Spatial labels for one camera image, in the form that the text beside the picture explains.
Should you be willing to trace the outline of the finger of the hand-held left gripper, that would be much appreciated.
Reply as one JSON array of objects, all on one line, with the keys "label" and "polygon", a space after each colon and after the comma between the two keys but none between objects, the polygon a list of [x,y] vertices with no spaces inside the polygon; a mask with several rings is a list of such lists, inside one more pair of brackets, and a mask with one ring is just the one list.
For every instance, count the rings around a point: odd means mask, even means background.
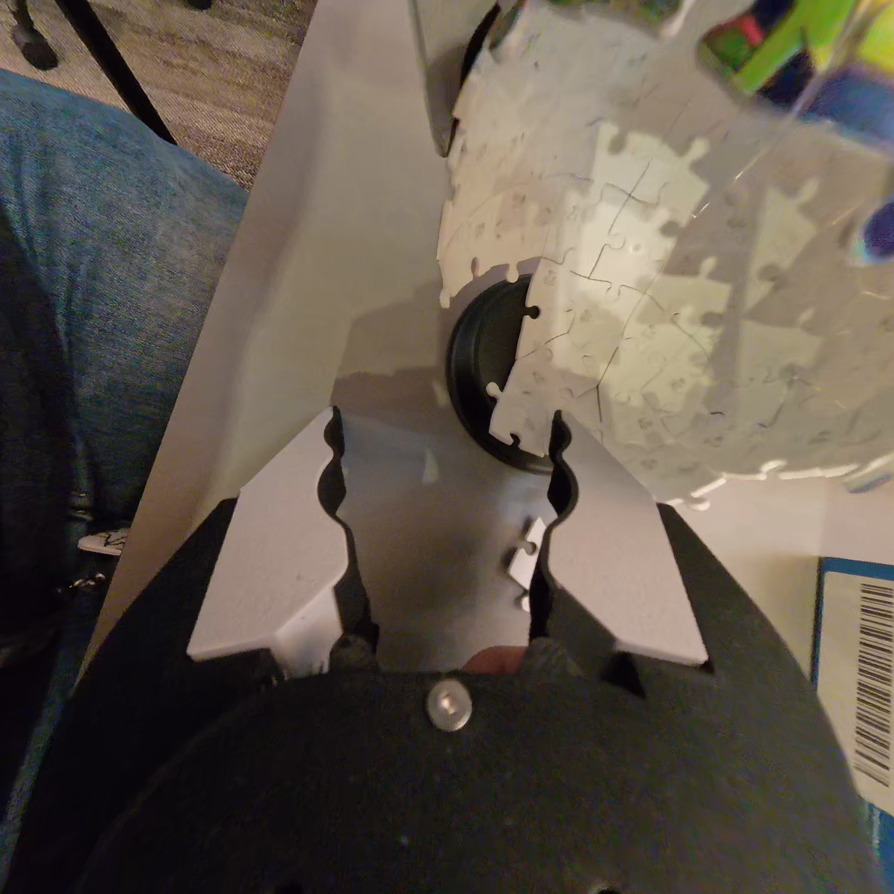
[{"label": "finger of the hand-held left gripper", "polygon": [[434,148],[449,154],[462,84],[500,13],[496,1],[410,1]]}]

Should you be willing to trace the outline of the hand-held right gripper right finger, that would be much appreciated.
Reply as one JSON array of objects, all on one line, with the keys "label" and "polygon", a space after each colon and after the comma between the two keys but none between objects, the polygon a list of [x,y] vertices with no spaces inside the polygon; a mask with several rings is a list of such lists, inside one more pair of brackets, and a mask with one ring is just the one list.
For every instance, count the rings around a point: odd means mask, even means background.
[{"label": "hand-held right gripper right finger", "polygon": [[701,667],[699,631],[657,503],[567,411],[553,417],[555,519],[532,575],[529,638],[550,639],[590,677],[616,655]]}]

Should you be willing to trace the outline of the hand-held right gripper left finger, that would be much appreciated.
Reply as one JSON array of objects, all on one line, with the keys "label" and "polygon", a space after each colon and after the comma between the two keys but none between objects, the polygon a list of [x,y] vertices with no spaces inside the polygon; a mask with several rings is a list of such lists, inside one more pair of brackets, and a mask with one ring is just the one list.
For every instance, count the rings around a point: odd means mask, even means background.
[{"label": "hand-held right gripper left finger", "polygon": [[187,646],[195,663],[266,652],[282,674],[327,671],[353,637],[376,653],[379,628],[352,531],[341,412],[328,407],[243,486]]}]

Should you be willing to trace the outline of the single white puzzle piece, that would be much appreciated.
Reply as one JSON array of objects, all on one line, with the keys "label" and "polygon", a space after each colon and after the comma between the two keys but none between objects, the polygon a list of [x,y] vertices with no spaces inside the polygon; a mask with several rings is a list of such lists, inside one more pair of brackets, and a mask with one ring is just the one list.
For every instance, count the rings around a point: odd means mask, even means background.
[{"label": "single white puzzle piece", "polygon": [[520,588],[516,604],[525,613],[530,613],[530,587],[546,528],[540,516],[529,519],[521,531],[520,542],[508,554],[507,575]]}]

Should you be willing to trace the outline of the colourful puzzle ball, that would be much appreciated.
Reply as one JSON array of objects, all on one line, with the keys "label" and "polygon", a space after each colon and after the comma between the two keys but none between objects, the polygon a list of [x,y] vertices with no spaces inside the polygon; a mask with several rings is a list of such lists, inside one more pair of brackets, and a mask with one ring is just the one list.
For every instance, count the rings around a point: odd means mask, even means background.
[{"label": "colourful puzzle ball", "polygon": [[892,2],[507,2],[453,116],[441,305],[535,265],[486,433],[697,508],[892,479]]}]

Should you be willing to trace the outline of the black round ball stand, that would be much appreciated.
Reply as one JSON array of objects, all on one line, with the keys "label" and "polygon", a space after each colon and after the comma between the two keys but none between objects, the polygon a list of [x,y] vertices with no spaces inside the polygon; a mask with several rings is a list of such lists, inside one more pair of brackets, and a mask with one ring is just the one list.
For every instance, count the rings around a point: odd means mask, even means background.
[{"label": "black round ball stand", "polygon": [[490,433],[497,392],[508,381],[525,318],[538,312],[528,307],[532,274],[520,275],[482,290],[462,311],[453,327],[445,355],[445,381],[453,409],[464,430],[486,453],[506,466],[533,475],[550,475],[553,464],[521,449],[513,434],[509,442]]}]

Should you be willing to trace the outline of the blue puzzle box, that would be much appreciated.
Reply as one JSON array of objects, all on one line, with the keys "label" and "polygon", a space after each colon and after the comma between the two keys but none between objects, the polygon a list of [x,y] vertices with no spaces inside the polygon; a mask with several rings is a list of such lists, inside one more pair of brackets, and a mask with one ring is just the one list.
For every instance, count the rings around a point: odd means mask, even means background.
[{"label": "blue puzzle box", "polygon": [[810,677],[864,805],[874,854],[893,890],[893,568],[818,563]]}]

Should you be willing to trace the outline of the white printed key tag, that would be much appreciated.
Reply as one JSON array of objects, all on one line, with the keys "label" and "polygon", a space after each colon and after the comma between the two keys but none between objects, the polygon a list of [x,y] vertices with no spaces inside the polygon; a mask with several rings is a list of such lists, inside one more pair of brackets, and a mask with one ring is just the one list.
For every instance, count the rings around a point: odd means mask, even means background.
[{"label": "white printed key tag", "polygon": [[66,596],[104,594],[127,543],[130,525],[91,533],[81,533],[65,558],[65,579],[61,592]]}]

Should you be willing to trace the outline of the person's blue jeans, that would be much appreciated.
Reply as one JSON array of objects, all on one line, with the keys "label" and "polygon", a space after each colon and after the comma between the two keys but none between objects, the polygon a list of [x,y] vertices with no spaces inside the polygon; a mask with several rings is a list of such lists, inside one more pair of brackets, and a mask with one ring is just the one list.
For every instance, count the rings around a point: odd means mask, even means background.
[{"label": "person's blue jeans", "polygon": [[[248,194],[136,117],[2,70],[1,211],[51,297],[91,508],[130,525]],[[2,669],[2,882],[73,660],[101,594],[69,596],[49,645]]]}]

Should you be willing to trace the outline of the black metal chair frame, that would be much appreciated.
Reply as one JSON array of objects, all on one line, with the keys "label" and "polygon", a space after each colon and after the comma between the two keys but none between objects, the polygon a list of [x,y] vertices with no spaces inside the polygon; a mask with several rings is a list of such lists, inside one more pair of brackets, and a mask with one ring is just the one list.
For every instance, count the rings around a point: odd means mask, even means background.
[{"label": "black metal chair frame", "polygon": [[[11,38],[24,60],[40,72],[49,72],[56,68],[60,62],[59,57],[37,28],[28,8],[28,1],[6,1],[4,4],[13,19]],[[157,137],[176,145],[173,134],[129,68],[91,3],[54,1],[54,4],[129,111]]]}]

